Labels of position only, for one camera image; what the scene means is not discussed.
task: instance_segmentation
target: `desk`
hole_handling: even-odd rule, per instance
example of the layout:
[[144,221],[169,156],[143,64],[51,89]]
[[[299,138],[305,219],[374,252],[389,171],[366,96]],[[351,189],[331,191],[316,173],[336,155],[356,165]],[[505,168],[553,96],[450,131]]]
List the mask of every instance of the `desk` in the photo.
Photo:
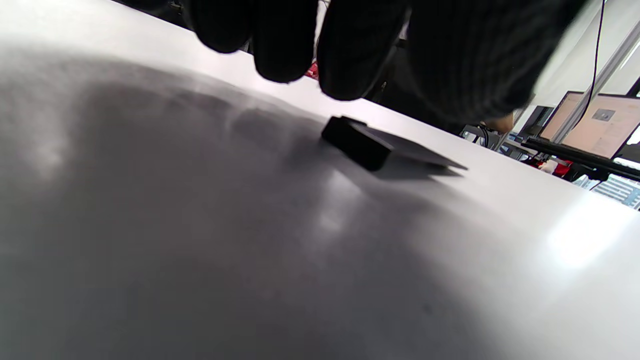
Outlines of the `desk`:
[[[636,211],[108,0],[3,10],[1,358],[638,358]],[[470,170],[379,179],[336,114]]]

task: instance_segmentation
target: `wall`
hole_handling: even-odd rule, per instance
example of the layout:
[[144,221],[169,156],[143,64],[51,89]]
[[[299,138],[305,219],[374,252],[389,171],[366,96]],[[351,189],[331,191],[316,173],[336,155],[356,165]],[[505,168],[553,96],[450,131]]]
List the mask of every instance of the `wall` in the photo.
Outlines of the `wall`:
[[[537,105],[556,107],[569,90],[585,91],[593,80],[596,39],[600,20],[600,0],[590,0],[549,60],[534,89],[535,97],[516,124],[519,131]],[[640,20],[639,0],[608,0],[602,21],[598,70],[607,63],[628,32]],[[602,92],[626,94],[640,77],[640,50],[635,51],[616,71]]]

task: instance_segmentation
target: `red object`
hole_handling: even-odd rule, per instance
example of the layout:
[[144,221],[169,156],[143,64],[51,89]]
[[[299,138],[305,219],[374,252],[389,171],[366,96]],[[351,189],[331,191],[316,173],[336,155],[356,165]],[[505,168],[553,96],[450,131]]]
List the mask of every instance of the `red object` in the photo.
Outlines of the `red object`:
[[307,72],[305,73],[305,76],[308,76],[312,79],[316,79],[318,80],[318,64],[317,62],[313,62],[313,64],[311,64],[311,67],[307,70]]

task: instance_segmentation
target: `hand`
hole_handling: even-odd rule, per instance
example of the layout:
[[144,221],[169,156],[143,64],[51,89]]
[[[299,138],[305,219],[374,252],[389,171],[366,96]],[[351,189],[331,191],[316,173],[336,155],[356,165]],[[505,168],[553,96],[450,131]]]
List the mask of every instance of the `hand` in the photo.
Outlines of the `hand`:
[[[122,0],[153,8],[166,0]],[[289,82],[314,54],[317,0],[184,0],[198,38],[221,53],[249,39],[260,75]],[[374,83],[410,13],[408,51],[425,103],[477,123],[523,106],[585,0],[332,0],[317,48],[322,91],[338,100]]]
[[489,120],[485,124],[488,128],[506,134],[513,130],[513,114],[509,114],[501,119]]

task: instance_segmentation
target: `gloved hand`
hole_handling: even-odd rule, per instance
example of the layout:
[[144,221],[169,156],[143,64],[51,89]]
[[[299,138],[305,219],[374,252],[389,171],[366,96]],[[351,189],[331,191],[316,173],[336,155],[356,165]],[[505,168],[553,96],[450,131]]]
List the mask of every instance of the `gloved hand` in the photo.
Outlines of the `gloved hand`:
[[[322,91],[363,96],[410,13],[408,51],[425,103],[449,122],[479,123],[523,106],[585,0],[332,0],[317,49]],[[166,0],[124,0],[153,8]],[[255,66],[286,83],[310,67],[317,0],[184,0],[198,38],[221,53],[252,40]]]

